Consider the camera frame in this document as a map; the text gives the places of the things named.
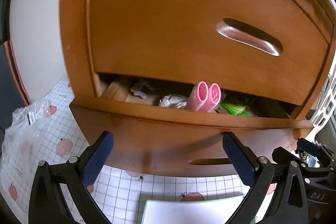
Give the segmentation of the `green tissue pack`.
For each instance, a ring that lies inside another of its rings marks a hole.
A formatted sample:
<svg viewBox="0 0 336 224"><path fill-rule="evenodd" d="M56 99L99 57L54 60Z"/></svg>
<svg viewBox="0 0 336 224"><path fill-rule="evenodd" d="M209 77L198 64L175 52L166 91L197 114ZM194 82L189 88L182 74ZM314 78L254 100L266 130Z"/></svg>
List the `green tissue pack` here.
<svg viewBox="0 0 336 224"><path fill-rule="evenodd" d="M219 114L230 114L235 116L256 117L257 114L246 104L239 101L222 101L215 108Z"/></svg>

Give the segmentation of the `wooden drawer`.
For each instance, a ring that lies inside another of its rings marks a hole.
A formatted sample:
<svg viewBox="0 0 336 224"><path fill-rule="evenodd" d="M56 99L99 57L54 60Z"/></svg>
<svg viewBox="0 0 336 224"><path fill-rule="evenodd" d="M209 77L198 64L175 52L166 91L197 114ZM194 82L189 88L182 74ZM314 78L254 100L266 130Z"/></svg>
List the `wooden drawer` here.
<svg viewBox="0 0 336 224"><path fill-rule="evenodd" d="M233 132L258 156L292 150L312 129L308 120L238 117L98 98L86 78L70 78L72 114L88 143L104 131L114 137L106 165L144 174L207 177L234 174L223 149Z"/></svg>
<svg viewBox="0 0 336 224"><path fill-rule="evenodd" d="M221 88L302 104L333 23L316 0L89 0L98 73Z"/></svg>

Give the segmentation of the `pink hair rollers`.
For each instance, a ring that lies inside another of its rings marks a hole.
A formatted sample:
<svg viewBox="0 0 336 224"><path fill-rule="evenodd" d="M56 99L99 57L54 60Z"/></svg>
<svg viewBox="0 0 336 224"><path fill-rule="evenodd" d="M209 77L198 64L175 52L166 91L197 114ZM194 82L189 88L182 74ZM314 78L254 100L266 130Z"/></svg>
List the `pink hair rollers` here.
<svg viewBox="0 0 336 224"><path fill-rule="evenodd" d="M194 86L185 106L186 110L212 112L221 101L221 89L218 84L207 85L204 81Z"/></svg>

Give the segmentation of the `white plush toy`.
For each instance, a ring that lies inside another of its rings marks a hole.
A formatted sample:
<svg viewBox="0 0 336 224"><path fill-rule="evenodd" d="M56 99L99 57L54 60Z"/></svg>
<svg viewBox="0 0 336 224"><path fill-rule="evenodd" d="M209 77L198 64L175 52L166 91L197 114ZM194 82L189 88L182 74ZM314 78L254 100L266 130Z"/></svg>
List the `white plush toy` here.
<svg viewBox="0 0 336 224"><path fill-rule="evenodd" d="M184 109L186 107L188 98L185 96L180 96L178 94L170 94L164 96L160 101L160 107L172 108L172 109Z"/></svg>

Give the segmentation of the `white shelf rack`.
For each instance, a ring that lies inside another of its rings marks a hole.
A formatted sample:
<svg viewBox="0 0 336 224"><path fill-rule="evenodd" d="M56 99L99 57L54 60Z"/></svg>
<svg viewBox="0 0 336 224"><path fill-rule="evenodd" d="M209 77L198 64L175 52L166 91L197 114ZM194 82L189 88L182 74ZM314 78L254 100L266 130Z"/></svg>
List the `white shelf rack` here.
<svg viewBox="0 0 336 224"><path fill-rule="evenodd" d="M327 75L325 86L318 97L316 110L310 119L313 129L305 139L314 142L315 136L326 126L335 111L335 57Z"/></svg>

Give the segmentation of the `white teal tray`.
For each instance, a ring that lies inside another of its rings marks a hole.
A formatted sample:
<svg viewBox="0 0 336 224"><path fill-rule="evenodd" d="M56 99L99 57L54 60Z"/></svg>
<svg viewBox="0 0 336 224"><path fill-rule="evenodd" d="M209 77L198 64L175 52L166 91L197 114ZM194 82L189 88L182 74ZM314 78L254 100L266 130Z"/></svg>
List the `white teal tray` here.
<svg viewBox="0 0 336 224"><path fill-rule="evenodd" d="M226 223L244 200L236 196L209 201L155 201L145 204L143 224Z"/></svg>

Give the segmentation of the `clear plastic bag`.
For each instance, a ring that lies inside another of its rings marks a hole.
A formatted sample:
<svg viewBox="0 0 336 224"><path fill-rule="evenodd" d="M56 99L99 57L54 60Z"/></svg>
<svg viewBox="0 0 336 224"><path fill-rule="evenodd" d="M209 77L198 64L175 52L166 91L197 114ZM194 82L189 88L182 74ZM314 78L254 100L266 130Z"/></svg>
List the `clear plastic bag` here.
<svg viewBox="0 0 336 224"><path fill-rule="evenodd" d="M12 124L5 129L2 143L2 165L13 159L24 175L30 174L50 125L50 108L51 102L43 98L13 112Z"/></svg>

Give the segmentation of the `wooden nightstand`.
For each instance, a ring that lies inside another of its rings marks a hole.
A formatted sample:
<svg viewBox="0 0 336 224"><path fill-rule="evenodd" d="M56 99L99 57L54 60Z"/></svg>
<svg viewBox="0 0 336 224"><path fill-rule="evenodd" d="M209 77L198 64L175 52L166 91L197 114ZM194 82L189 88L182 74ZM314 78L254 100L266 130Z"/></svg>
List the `wooden nightstand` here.
<svg viewBox="0 0 336 224"><path fill-rule="evenodd" d="M334 0L60 0L88 143L106 164L161 176L234 174L231 131L259 156L293 149L335 54Z"/></svg>

